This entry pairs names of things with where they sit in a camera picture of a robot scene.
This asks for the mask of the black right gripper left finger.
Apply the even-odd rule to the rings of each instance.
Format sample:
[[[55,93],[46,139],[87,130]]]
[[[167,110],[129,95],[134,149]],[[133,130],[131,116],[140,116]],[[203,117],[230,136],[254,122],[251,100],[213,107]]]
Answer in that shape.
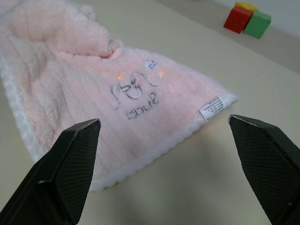
[[[77,225],[90,189],[100,119],[64,130],[0,212],[0,225]]]

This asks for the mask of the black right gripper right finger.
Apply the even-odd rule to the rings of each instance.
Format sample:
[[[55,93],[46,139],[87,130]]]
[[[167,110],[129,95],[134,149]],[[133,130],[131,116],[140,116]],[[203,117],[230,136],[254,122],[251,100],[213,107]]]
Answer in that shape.
[[[272,225],[300,225],[300,148],[277,126],[228,119],[243,172]]]

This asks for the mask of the pink fluffy towel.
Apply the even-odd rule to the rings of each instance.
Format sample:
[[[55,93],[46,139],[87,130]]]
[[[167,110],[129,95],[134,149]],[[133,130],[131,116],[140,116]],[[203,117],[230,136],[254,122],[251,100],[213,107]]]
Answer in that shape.
[[[237,100],[208,75],[124,46],[73,0],[0,0],[0,79],[34,161],[66,128],[101,120],[92,191],[151,164]]]

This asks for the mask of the green cube block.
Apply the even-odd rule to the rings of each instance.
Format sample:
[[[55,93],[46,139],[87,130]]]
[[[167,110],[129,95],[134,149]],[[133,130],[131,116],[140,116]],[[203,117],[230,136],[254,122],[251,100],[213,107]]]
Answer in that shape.
[[[260,39],[271,23],[271,16],[259,11],[252,14],[243,33]]]

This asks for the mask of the red cube block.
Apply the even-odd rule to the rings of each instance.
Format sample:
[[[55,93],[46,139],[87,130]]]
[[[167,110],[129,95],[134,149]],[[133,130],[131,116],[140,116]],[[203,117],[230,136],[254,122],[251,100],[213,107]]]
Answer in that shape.
[[[223,27],[240,34],[244,30],[252,14],[253,12],[248,9],[234,6],[231,9]]]

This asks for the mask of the yellow cube block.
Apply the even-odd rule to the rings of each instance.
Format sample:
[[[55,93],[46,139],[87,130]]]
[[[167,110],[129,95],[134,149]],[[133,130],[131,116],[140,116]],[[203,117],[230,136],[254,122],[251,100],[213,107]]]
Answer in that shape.
[[[246,10],[249,10],[251,12],[255,12],[255,11],[258,11],[259,9],[257,7],[255,7],[254,5],[248,3],[248,2],[236,2],[234,6],[237,6],[237,7],[241,7],[241,8],[244,8]]]

